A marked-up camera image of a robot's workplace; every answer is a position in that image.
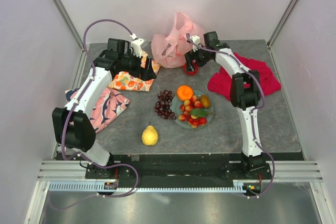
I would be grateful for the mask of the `brown fake kiwi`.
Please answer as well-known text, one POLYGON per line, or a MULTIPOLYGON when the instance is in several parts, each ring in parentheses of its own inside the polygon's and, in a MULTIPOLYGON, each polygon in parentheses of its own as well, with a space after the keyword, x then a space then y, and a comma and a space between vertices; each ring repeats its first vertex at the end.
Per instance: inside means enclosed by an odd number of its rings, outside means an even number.
POLYGON ((210 101, 210 99, 208 98, 207 95, 202 95, 199 98, 200 102, 202 103, 202 106, 206 109, 210 108, 212 103, 210 101))

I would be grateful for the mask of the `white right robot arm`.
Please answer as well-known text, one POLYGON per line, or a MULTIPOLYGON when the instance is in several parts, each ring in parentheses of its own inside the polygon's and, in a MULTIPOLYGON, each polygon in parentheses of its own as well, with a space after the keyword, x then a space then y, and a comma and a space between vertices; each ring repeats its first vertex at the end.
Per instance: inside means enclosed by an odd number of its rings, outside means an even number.
POLYGON ((228 44, 218 40, 215 31, 205 33, 203 37, 204 45, 199 36, 186 34, 186 41, 193 46, 193 49, 185 54, 186 72, 194 71, 194 65, 202 67, 214 60, 228 73, 231 78, 230 102, 238 112, 243 136, 243 161, 240 172, 245 178, 254 178, 259 169, 266 166, 257 119, 258 110, 264 106, 259 101, 265 99, 259 83, 259 72, 245 66, 228 44))

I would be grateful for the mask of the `red fake apple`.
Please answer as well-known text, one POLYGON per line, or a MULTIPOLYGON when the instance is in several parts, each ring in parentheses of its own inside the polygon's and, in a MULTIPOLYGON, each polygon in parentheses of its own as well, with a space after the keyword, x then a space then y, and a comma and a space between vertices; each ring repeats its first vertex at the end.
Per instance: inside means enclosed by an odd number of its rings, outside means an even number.
POLYGON ((198 65, 194 61, 190 65, 185 63, 183 65, 183 71, 188 76, 194 76, 198 72, 198 65))

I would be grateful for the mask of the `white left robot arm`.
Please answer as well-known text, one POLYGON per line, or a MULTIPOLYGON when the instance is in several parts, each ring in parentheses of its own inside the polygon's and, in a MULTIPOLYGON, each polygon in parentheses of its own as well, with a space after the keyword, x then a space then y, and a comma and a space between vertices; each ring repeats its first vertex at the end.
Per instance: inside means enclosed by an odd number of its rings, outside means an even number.
POLYGON ((96 140, 91 114, 104 89, 120 72, 143 81, 156 78, 152 60, 142 55, 144 42, 141 38, 132 41, 110 38, 107 49, 93 61, 76 95, 63 108, 55 108, 52 112, 55 138, 61 149, 70 148, 95 163, 97 173, 103 178, 114 175, 115 165, 111 154, 96 140))

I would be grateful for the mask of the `pink plastic bag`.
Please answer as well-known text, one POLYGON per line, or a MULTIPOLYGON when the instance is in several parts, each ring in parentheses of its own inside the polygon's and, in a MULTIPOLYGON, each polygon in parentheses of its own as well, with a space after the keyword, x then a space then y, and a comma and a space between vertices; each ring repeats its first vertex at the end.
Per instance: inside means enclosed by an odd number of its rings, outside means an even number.
POLYGON ((176 12, 174 25, 167 36, 155 34, 151 51, 156 63, 164 68, 181 67, 186 63, 185 54, 193 49, 187 42, 186 34, 203 37, 205 29, 194 23, 187 15, 176 12))

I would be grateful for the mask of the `purple fake grape bunch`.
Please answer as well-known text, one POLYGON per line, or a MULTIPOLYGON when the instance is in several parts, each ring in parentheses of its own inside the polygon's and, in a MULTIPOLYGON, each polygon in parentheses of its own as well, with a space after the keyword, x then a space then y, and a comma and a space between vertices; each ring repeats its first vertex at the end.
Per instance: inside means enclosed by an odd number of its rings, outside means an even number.
POLYGON ((172 100, 173 96, 171 90, 163 90, 157 94, 157 101, 155 103, 154 110, 159 117, 166 120, 177 119, 175 113, 171 109, 172 100))

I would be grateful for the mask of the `orange fake mandarin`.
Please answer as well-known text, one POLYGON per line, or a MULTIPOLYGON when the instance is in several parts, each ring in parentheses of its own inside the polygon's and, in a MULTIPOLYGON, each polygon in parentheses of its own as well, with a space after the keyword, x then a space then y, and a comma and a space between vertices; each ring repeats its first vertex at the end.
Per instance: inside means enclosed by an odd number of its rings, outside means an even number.
POLYGON ((178 87, 176 95, 181 101, 185 101, 192 98, 192 96, 194 95, 194 91, 191 87, 183 85, 178 87))

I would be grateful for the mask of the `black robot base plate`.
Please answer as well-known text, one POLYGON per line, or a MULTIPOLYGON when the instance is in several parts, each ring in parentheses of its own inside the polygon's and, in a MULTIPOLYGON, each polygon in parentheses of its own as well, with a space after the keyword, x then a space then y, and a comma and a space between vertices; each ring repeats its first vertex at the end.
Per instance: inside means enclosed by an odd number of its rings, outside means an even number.
POLYGON ((110 155, 107 163, 92 162, 87 166, 86 178, 113 175, 120 164, 133 166, 141 176, 197 175, 224 176, 226 179, 271 179, 271 167, 266 155, 245 157, 243 154, 155 154, 155 155, 110 155))

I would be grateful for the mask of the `yellow fake pear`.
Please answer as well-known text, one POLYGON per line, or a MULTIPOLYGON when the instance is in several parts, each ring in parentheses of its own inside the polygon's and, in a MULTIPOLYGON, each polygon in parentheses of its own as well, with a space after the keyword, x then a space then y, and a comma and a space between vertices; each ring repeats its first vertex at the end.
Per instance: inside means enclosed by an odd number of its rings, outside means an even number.
POLYGON ((143 131, 141 139, 142 143, 146 146, 153 146, 158 142, 158 132, 151 123, 149 123, 149 125, 143 131))

